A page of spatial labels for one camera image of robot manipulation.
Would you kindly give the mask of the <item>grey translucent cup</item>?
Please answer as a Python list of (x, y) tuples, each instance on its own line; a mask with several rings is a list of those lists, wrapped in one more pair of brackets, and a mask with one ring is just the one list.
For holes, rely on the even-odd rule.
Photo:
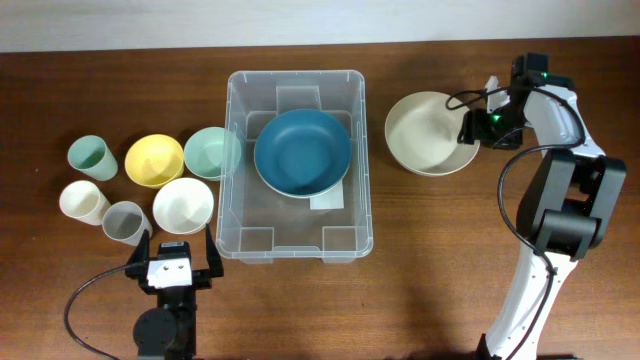
[(131, 201), (113, 204), (102, 221), (103, 232), (112, 240), (130, 246), (137, 246), (145, 231), (153, 235), (153, 227), (142, 208)]

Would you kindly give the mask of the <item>green cup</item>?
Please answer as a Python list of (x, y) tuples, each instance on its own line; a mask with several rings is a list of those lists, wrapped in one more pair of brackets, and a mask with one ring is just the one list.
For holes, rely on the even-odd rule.
[(68, 150), (67, 160), (72, 168), (98, 181), (110, 180), (118, 171), (114, 155), (96, 135), (77, 139)]

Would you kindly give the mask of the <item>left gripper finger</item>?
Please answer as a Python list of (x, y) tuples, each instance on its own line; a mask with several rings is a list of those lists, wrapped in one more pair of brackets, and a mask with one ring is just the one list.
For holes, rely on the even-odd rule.
[(224, 276), (224, 267), (220, 253), (214, 243), (209, 224), (205, 225), (205, 235), (206, 259), (209, 267), (210, 277), (221, 278)]
[(149, 260), (150, 232), (144, 230), (138, 245), (127, 261), (127, 265), (143, 265)]

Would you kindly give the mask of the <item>white cup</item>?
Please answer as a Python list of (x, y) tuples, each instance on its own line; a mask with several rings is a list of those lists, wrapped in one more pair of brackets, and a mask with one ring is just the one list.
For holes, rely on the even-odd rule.
[(59, 197), (59, 207), (69, 218), (101, 226), (111, 203), (93, 182), (79, 180), (64, 188)]

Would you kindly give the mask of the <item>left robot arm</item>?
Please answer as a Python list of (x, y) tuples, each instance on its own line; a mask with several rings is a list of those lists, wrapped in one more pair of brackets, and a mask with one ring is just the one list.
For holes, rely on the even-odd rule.
[(127, 261), (125, 275), (138, 282), (157, 305), (136, 320), (133, 339), (139, 359), (192, 359), (196, 355), (196, 292), (212, 287), (224, 275), (221, 256), (209, 228), (205, 229), (208, 267), (192, 268), (187, 242), (166, 242), (158, 254), (149, 254), (147, 230)]

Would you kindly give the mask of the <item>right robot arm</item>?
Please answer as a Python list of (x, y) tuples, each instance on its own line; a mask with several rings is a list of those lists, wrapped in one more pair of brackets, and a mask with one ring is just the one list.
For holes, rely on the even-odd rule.
[(499, 191), (518, 160), (535, 152), (543, 156), (516, 218), (500, 212), (521, 243), (519, 259), (500, 314), (473, 355), (534, 359), (566, 278), (604, 238), (627, 170), (595, 144), (579, 113), (574, 82), (550, 73), (543, 54), (516, 57), (509, 85), (491, 77), (470, 94), (486, 105), (463, 103), (458, 143), (517, 152), (501, 171)]

